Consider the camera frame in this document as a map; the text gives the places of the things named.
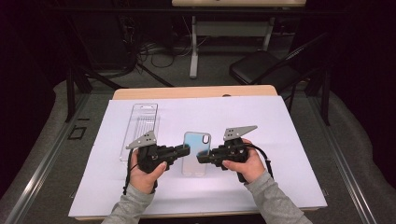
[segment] silver bracket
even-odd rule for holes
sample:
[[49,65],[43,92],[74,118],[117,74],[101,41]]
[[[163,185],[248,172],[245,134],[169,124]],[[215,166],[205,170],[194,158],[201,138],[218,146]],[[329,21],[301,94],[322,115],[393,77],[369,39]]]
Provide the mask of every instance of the silver bracket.
[[126,149],[134,149],[136,147],[146,147],[146,146],[151,146],[157,143],[157,139],[155,138],[154,131],[149,131],[143,136],[137,138],[134,140],[131,144],[129,144]]
[[237,127],[237,128],[228,128],[224,133],[224,141],[232,140],[238,137],[241,137],[245,133],[250,133],[251,131],[257,129],[257,125],[246,126],[246,127]]

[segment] gray sweater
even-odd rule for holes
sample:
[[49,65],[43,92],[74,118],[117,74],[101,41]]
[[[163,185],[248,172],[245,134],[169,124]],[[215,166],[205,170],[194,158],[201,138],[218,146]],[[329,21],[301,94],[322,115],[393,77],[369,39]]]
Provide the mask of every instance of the gray sweater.
[[[311,223],[267,172],[246,187],[266,223]],[[154,193],[145,194],[129,185],[127,194],[121,196],[112,213],[102,223],[137,224],[153,198]]]

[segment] black chair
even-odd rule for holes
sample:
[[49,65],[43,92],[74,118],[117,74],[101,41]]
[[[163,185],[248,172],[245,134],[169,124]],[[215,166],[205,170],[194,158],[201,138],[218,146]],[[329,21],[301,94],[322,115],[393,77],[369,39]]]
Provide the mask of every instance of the black chair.
[[295,65],[301,62],[305,53],[317,47],[327,36],[325,33],[316,37],[280,60],[267,51],[258,50],[231,64],[230,76],[242,85],[272,85],[278,94],[292,87],[291,95],[284,98],[285,101],[290,99],[288,110],[291,111],[297,84],[324,69],[324,63],[312,63],[304,71],[299,71]]

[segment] person's left hand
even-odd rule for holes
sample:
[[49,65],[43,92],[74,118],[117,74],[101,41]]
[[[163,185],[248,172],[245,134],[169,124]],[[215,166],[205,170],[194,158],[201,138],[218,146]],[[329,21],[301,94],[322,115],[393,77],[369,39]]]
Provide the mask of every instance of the person's left hand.
[[[132,153],[131,167],[137,164],[137,150]],[[137,165],[131,171],[131,180],[129,183],[143,193],[150,194],[154,188],[154,182],[163,174],[166,169],[166,161],[159,164],[153,172],[147,174],[139,169]]]

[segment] table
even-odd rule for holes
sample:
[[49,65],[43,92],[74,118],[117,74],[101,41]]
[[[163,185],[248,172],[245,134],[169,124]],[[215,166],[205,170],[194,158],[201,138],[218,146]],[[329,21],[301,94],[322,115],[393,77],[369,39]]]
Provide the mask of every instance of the table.
[[[306,0],[172,0],[174,7],[303,7]],[[262,50],[268,49],[275,18],[268,21],[197,21],[192,16],[190,78],[197,78],[198,35],[264,36]]]
[[[230,109],[229,105],[235,102],[242,106]],[[271,146],[271,149],[265,150],[273,159],[274,175],[279,186],[303,209],[327,206],[287,108],[282,98],[276,95],[274,87],[130,89],[116,91],[109,103],[70,210],[70,217],[79,220],[103,218],[119,200],[126,169],[119,160],[125,123],[129,120],[131,106],[141,103],[159,105],[159,145],[181,144],[186,131],[207,131],[212,134],[212,146],[215,147],[222,144],[225,131],[222,129],[225,125],[238,127],[237,125],[248,126],[240,125],[245,122],[259,122],[258,130],[261,130],[249,133],[247,138],[261,148]],[[295,167],[289,170],[282,168],[290,164]],[[238,182],[236,173],[221,171],[210,164],[206,169],[206,175],[200,179],[186,177],[180,172],[181,159],[175,161],[170,170],[159,179],[155,199],[143,217],[197,217],[258,212],[251,195]]]

